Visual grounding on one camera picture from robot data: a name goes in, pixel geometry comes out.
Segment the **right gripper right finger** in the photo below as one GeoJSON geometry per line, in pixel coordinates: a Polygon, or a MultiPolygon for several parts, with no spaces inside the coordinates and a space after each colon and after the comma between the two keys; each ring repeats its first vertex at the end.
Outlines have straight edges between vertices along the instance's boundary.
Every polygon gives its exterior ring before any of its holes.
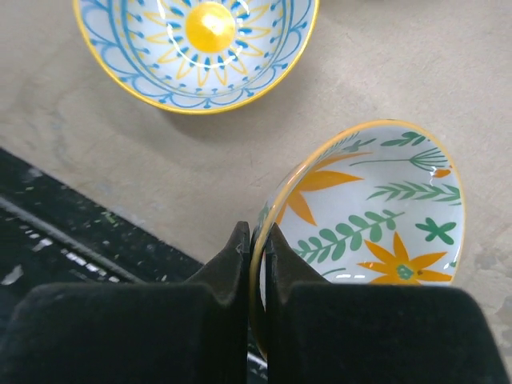
{"type": "Polygon", "coordinates": [[[333,284],[274,226],[266,253],[271,383],[507,383],[486,319],[463,290],[333,284]]]}

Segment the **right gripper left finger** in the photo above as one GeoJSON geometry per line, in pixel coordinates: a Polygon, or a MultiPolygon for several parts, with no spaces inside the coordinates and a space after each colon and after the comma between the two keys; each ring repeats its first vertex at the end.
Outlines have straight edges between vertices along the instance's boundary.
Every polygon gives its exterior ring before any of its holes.
{"type": "Polygon", "coordinates": [[[250,230],[176,283],[52,283],[14,309],[4,383],[244,383],[250,230]]]}

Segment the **orange flower leaf bowl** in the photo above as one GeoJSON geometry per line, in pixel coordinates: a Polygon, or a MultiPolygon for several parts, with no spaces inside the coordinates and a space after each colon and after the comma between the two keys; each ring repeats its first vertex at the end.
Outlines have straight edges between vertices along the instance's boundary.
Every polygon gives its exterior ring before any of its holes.
{"type": "Polygon", "coordinates": [[[452,283],[466,208],[441,142],[383,119],[335,135],[298,164],[260,211],[251,241],[250,325],[267,351],[265,267],[273,226],[329,282],[452,283]]]}

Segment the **blue rim yellow bowl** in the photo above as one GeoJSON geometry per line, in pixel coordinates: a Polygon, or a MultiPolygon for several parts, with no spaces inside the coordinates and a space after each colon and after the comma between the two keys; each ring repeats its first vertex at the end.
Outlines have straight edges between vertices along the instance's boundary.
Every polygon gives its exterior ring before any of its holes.
{"type": "Polygon", "coordinates": [[[92,56],[127,93],[162,110],[216,114],[276,87],[300,59],[315,0],[81,0],[92,56]]]}

